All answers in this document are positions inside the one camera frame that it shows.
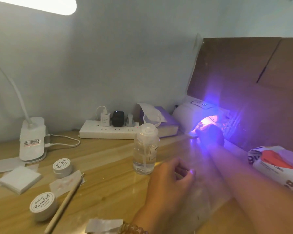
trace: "hand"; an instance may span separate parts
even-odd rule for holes
[[[209,145],[220,145],[224,146],[225,138],[222,130],[214,124],[205,126],[202,130],[196,130],[199,135],[202,145],[208,147]]]
[[[195,181],[196,172],[180,158],[156,167],[151,175],[145,205],[136,213],[132,223],[149,234],[162,233],[169,218],[183,203]]]

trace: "power outlet socket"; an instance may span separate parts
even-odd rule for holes
[[[101,126],[100,121],[87,120],[79,131],[79,137],[84,139],[135,139],[139,123],[134,127]]]

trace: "black power adapter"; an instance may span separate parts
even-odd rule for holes
[[[114,111],[111,118],[112,126],[122,127],[125,121],[125,113],[121,111]]]

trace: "clear plastic bottle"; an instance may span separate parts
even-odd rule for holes
[[[150,174],[154,170],[158,142],[160,141],[157,134],[158,129],[150,123],[141,125],[136,134],[133,169],[141,175]]]

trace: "fingernail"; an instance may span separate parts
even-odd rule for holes
[[[192,173],[193,175],[196,175],[196,171],[194,169],[191,169],[190,173]]]

